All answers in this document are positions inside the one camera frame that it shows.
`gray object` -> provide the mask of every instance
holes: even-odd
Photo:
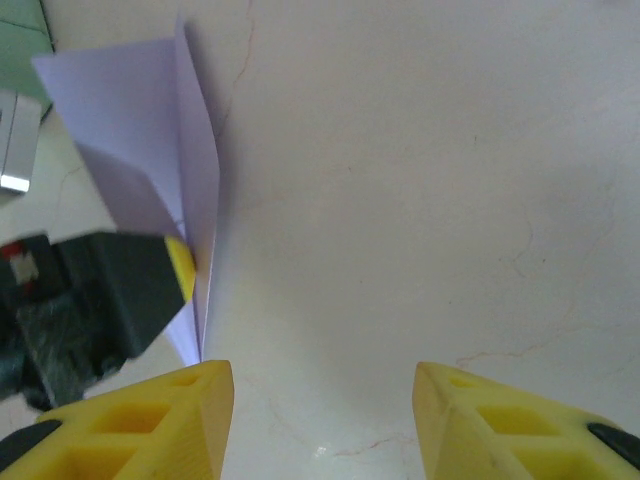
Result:
[[[29,190],[41,111],[37,100],[0,90],[0,188]]]

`folded paper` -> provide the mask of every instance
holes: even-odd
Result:
[[[181,236],[191,246],[194,301],[166,333],[185,364],[201,361],[220,174],[184,22],[172,38],[33,63],[117,227]]]

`marble surface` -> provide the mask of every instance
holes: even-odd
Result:
[[[640,433],[640,4],[45,3],[59,49],[190,20],[224,182],[223,478],[424,478],[420,360]],[[1,240],[110,225],[55,116],[0,222]],[[100,388],[177,365],[159,339]]]

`green object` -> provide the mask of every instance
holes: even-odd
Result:
[[[31,58],[52,53],[40,0],[0,0],[0,89],[35,98],[43,115],[51,100],[31,65]]]

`black object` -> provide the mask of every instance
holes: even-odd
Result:
[[[49,410],[139,356],[185,300],[163,237],[99,232],[0,247],[0,400]]]
[[[0,441],[0,473],[62,425],[60,420],[47,420],[16,430]]]
[[[590,423],[587,428],[611,450],[640,470],[640,438],[602,423]]]

